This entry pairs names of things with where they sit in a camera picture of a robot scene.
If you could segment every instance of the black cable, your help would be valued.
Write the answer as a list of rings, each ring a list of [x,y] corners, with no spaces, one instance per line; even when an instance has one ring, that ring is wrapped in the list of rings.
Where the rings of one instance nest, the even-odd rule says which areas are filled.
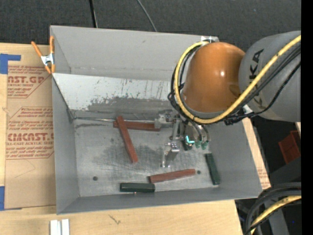
[[[193,121],[190,121],[190,123],[194,126],[194,128],[196,129],[198,135],[199,135],[199,141],[202,141],[202,133],[201,133],[201,130],[199,128],[199,126],[194,123]]]
[[[249,97],[247,97],[243,102],[241,102],[237,106],[237,109],[242,108],[244,105],[250,102],[256,95],[258,95],[258,93],[300,53],[301,53],[301,44],[298,44],[298,46],[296,46],[294,50],[292,50],[287,56],[285,56],[282,62],[277,66],[276,70],[271,75],[269,75],[264,80],[264,82],[261,85],[259,85],[258,88],[254,90],[254,92],[251,93]]]
[[[275,96],[273,97],[272,101],[268,104],[268,106],[263,109],[260,112],[251,112],[245,115],[241,115],[241,116],[230,116],[230,117],[225,117],[223,119],[221,119],[220,121],[224,121],[226,123],[226,125],[228,124],[233,124],[236,122],[241,121],[242,119],[244,119],[245,117],[249,117],[249,118],[253,118],[259,114],[262,114],[263,112],[267,111],[276,101],[276,99],[278,98],[279,94],[281,93],[281,91],[284,89],[284,87],[287,85],[287,83],[290,81],[290,79],[292,78],[292,76],[295,74],[295,72],[301,67],[301,62],[299,62],[297,64],[297,66],[292,70],[292,72],[289,74],[289,76],[287,77],[287,79],[284,81],[284,83],[281,85],[281,87],[279,88],[279,90],[277,91],[277,93],[275,94]]]
[[[98,23],[96,19],[96,13],[93,8],[93,3],[92,0],[89,0],[89,6],[90,6],[90,11],[91,11],[91,17],[92,17],[92,24],[94,28],[98,28]]]
[[[291,205],[298,205],[301,204],[301,199],[295,200],[294,202],[290,202],[284,206],[280,206],[279,208],[277,208],[276,210],[281,209],[282,207],[287,207],[287,206],[291,206]],[[249,233],[252,232],[253,229],[257,229],[260,225],[264,224],[267,220],[269,220],[269,218],[276,213],[276,210],[271,212],[269,215],[267,215],[266,217],[264,217],[263,219],[261,219],[259,222],[255,223],[254,225],[252,225],[250,227],[250,229],[248,231],[245,232],[244,235],[248,235]]]
[[[246,230],[248,231],[251,227],[252,218],[254,213],[259,209],[261,205],[263,205],[266,201],[269,201],[273,198],[280,198],[284,196],[299,196],[301,195],[301,190],[284,190],[279,192],[270,192],[267,196],[264,196],[261,200],[257,200],[254,205],[251,207],[247,218],[246,218]]]
[[[137,2],[139,3],[139,5],[141,6],[142,10],[144,11],[144,13],[146,14],[147,18],[149,19],[153,29],[155,30],[155,32],[157,32],[157,28],[155,26],[155,24],[152,22],[148,12],[146,11],[145,7],[142,5],[141,1],[140,0],[137,0]]]

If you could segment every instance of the wooden block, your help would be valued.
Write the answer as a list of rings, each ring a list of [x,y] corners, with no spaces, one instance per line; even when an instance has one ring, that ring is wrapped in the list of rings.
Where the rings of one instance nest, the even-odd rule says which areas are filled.
[[[124,144],[125,144],[125,148],[128,152],[128,155],[132,161],[132,163],[137,163],[138,162],[138,156],[136,154],[133,142],[131,140],[131,137],[129,136],[128,130],[127,130],[127,126],[126,123],[123,119],[122,116],[118,116],[116,118],[116,122],[118,124],[118,128],[120,130],[121,136],[123,138]]]
[[[157,174],[149,177],[151,183],[163,182],[183,177],[188,177],[196,174],[195,169],[178,170],[168,173]]]
[[[155,128],[155,125],[152,123],[142,123],[142,122],[132,122],[132,121],[124,121],[127,129],[131,130],[143,130],[143,131],[160,131],[161,129]],[[113,127],[118,128],[118,123],[116,121],[113,122]]]

